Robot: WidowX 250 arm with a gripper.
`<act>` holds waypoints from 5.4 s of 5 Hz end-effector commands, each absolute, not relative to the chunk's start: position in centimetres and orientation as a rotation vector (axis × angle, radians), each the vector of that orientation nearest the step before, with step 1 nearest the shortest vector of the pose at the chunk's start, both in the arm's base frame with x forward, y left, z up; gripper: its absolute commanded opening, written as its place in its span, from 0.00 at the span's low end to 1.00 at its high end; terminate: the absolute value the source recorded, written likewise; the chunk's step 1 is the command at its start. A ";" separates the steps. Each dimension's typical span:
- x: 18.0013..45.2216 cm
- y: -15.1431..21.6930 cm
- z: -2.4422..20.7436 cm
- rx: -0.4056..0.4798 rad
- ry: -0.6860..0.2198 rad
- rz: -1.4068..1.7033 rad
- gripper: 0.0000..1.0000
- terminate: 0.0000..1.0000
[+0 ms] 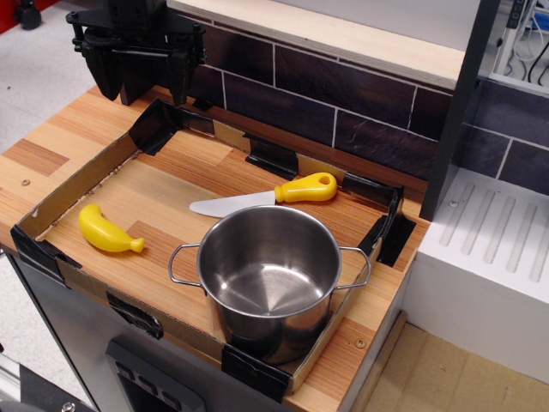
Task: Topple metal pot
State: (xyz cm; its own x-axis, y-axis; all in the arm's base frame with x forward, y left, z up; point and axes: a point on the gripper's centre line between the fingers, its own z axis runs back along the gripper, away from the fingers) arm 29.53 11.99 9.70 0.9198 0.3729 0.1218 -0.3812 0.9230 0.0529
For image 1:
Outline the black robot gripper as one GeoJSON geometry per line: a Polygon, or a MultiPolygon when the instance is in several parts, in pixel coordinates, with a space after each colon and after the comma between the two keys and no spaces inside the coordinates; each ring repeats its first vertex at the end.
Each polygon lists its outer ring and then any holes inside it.
{"type": "Polygon", "coordinates": [[[126,106],[154,86],[173,104],[187,101],[194,70],[206,60],[206,27],[165,1],[104,1],[100,9],[66,15],[75,51],[86,60],[100,92],[126,106]]]}

